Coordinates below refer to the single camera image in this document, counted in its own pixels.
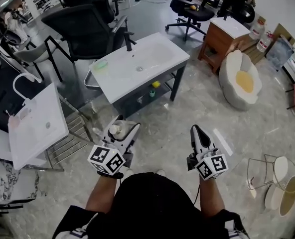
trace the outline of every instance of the marble floor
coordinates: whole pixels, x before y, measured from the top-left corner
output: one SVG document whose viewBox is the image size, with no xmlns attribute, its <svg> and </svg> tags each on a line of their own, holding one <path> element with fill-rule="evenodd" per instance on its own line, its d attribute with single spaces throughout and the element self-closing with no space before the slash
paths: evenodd
<svg viewBox="0 0 295 239">
<path fill-rule="evenodd" d="M 186 169 L 186 157 L 192 151 L 189 130 L 195 123 L 203 126 L 227 156 L 230 170 L 217 179 L 226 208 L 241 216 L 252 239 L 289 238 L 295 225 L 295 207 L 287 217 L 280 218 L 277 211 L 264 208 L 266 188 L 257 190 L 254 198 L 246 185 L 250 157 L 262 158 L 263 153 L 286 155 L 295 162 L 295 114 L 286 110 L 291 102 L 285 93 L 289 80 L 263 59 L 257 64 L 263 83 L 259 100 L 251 110 L 240 112 L 227 103 L 218 77 L 204 61 L 196 59 L 197 52 L 190 52 L 175 102 L 166 94 L 129 118 L 142 124 L 131 169 L 135 173 L 163 169 L 194 200 L 198 175 Z M 117 115 L 104 95 L 90 104 L 83 110 L 90 113 L 91 108 L 95 109 L 96 127 L 107 125 Z M 223 137 L 229 147 L 216 135 Z M 64 162 L 63 173 L 40 173 L 40 186 L 47 196 L 6 217 L 17 238 L 50 238 L 70 205 L 85 206 L 98 180 L 87 162 L 89 151 L 85 148 Z M 258 175 L 262 167 L 251 170 Z"/>
</svg>

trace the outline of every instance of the black faucet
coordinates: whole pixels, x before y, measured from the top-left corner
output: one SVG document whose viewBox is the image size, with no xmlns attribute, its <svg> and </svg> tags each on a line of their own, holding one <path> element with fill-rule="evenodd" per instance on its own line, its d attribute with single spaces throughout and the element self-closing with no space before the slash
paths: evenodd
<svg viewBox="0 0 295 239">
<path fill-rule="evenodd" d="M 136 45 L 136 42 L 134 42 L 133 40 L 130 39 L 130 35 L 134 35 L 134 33 L 132 33 L 132 32 L 124 32 L 123 35 L 124 35 L 124 39 L 126 41 L 127 51 L 131 51 L 132 50 L 131 43 L 133 45 Z"/>
</svg>

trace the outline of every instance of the yellow cushion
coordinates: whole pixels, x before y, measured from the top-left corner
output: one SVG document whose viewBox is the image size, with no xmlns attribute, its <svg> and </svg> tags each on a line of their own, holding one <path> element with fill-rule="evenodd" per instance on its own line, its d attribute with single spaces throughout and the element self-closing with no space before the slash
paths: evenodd
<svg viewBox="0 0 295 239">
<path fill-rule="evenodd" d="M 253 92 L 254 81 L 252 76 L 244 71 L 238 71 L 236 74 L 236 83 L 247 93 Z"/>
</svg>

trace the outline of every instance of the white sink vanity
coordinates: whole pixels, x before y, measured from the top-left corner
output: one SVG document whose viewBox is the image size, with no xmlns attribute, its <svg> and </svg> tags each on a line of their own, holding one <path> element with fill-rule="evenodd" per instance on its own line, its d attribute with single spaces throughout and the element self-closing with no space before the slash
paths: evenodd
<svg viewBox="0 0 295 239">
<path fill-rule="evenodd" d="M 174 101 L 188 59 L 185 51 L 155 33 L 138 40 L 132 51 L 124 46 L 97 60 L 90 70 L 108 101 L 127 118 L 169 91 Z M 173 78 L 170 86 L 167 81 Z M 155 81 L 161 83 L 158 88 L 151 85 Z"/>
</svg>

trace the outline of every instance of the marble countertop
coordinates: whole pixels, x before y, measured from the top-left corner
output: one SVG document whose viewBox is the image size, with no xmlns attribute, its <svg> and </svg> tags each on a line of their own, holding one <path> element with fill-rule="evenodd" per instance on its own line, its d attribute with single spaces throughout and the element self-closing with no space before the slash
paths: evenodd
<svg viewBox="0 0 295 239">
<path fill-rule="evenodd" d="M 39 188 L 37 171 L 15 170 L 12 164 L 0 161 L 0 204 L 32 200 L 45 195 Z"/>
</svg>

